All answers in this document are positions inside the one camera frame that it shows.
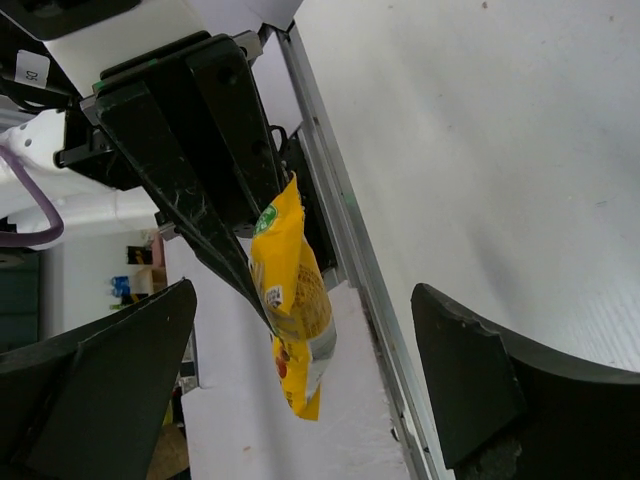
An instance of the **white sticker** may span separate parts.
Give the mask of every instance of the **white sticker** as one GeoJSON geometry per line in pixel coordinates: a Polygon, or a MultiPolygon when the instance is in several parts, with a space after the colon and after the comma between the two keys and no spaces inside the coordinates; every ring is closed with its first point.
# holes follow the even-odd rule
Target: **white sticker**
{"type": "Polygon", "coordinates": [[[19,50],[16,57],[15,81],[36,88],[46,88],[50,64],[51,60],[48,57],[28,50],[19,50]]]}

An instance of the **green logo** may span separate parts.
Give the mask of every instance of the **green logo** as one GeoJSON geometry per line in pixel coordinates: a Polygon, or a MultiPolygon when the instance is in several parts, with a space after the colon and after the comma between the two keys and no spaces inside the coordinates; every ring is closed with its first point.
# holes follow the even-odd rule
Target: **green logo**
{"type": "Polygon", "coordinates": [[[264,212],[262,212],[262,215],[260,215],[260,218],[256,222],[256,228],[253,230],[253,234],[260,235],[261,233],[268,230],[269,227],[273,225],[273,222],[275,221],[277,216],[278,209],[273,205],[269,205],[264,209],[264,212]]]}

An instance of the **chip bag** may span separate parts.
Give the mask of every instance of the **chip bag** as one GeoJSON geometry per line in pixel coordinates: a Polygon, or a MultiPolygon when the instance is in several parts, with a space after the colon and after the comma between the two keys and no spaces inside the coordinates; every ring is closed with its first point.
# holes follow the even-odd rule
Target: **chip bag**
{"type": "Polygon", "coordinates": [[[320,379],[336,330],[294,176],[256,223],[251,276],[274,332],[273,357],[284,396],[300,418],[317,420],[320,379]]]}

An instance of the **white wall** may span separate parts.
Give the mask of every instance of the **white wall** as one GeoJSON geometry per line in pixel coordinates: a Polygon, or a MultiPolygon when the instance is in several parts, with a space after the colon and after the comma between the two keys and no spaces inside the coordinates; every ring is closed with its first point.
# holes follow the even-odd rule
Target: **white wall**
{"type": "Polygon", "coordinates": [[[142,232],[72,240],[43,254],[41,336],[49,338],[113,313],[120,303],[111,295],[110,280],[134,275],[127,265],[127,246],[143,245],[142,232]]]}
{"type": "Polygon", "coordinates": [[[305,0],[296,23],[418,376],[419,282],[640,371],[640,4],[305,0]]]}

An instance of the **white panel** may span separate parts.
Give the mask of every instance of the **white panel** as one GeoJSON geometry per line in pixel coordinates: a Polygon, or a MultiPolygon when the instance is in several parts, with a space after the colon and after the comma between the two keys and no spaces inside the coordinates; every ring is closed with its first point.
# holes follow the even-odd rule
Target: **white panel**
{"type": "Polygon", "coordinates": [[[302,0],[244,0],[252,12],[257,13],[264,23],[280,30],[287,30],[302,0]]]}
{"type": "Polygon", "coordinates": [[[414,365],[425,282],[640,371],[640,5],[484,3],[296,16],[414,365]]]}
{"type": "Polygon", "coordinates": [[[144,0],[125,14],[45,46],[86,97],[100,72],[204,29],[186,0],[144,0]]]}
{"type": "Polygon", "coordinates": [[[323,379],[320,420],[293,415],[280,389],[269,333],[249,303],[205,268],[181,238],[166,244],[169,281],[196,289],[202,386],[183,398],[196,479],[405,480],[359,298],[330,292],[338,343],[323,379]]]}
{"type": "MultiPolygon", "coordinates": [[[[302,123],[302,114],[276,35],[269,38],[251,70],[269,124],[280,125],[291,135],[302,123]]],[[[279,145],[278,134],[274,138],[279,145]]]]}
{"type": "Polygon", "coordinates": [[[257,32],[260,16],[239,0],[189,0],[211,35],[237,35],[246,30],[257,32]]]}

